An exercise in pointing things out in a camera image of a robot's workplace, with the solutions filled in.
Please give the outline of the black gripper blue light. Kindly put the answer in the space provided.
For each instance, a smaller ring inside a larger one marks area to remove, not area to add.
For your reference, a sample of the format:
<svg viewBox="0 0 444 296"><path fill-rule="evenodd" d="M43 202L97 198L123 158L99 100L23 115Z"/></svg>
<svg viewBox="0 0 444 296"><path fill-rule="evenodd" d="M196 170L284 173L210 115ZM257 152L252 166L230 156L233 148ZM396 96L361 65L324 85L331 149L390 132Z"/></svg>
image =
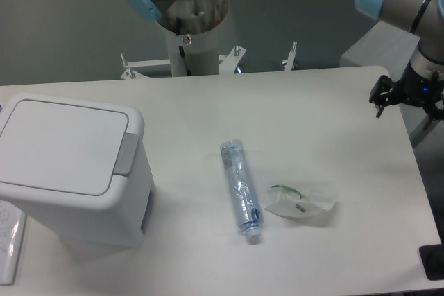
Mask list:
<svg viewBox="0 0 444 296"><path fill-rule="evenodd" d="M433 68L422 76L409 62L397 82L386 75L380 76L370 91L369 102L377 107L377 118L385 107L397 104L433 108L443 102L443 73Z"/></svg>

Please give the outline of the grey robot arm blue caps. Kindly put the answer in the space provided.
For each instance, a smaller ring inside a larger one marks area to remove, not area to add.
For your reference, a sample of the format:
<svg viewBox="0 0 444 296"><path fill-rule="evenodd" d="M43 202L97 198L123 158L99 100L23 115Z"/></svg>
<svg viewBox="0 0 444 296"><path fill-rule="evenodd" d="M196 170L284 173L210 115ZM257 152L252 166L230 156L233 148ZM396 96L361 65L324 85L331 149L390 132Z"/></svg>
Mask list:
<svg viewBox="0 0 444 296"><path fill-rule="evenodd" d="M215 29L228 11L227 0L126 0L146 21L156 21L174 35L203 34ZM419 38L398 81L381 76L369 101L379 112L405 104L443 120L443 0L355 0L355 8Z"/></svg>

